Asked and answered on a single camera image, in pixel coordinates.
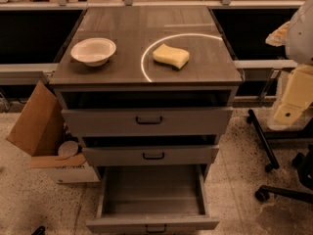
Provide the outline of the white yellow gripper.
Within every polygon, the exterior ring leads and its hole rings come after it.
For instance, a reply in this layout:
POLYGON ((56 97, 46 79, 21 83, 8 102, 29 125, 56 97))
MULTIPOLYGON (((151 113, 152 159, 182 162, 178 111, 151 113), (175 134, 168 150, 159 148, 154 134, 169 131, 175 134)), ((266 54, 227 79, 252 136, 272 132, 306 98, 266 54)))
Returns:
POLYGON ((273 115, 279 124, 292 125, 313 103, 313 66, 300 65, 288 76, 287 86, 273 115))

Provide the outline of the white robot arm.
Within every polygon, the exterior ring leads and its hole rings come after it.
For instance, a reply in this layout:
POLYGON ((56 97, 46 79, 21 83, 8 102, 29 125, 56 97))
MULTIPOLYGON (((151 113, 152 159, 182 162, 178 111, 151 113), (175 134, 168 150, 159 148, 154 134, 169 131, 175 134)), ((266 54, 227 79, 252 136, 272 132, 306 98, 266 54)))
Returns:
POLYGON ((288 22, 267 36, 265 43, 285 46, 287 57, 297 63, 267 121, 271 129, 282 130, 313 103, 313 0, 306 0, 288 22))

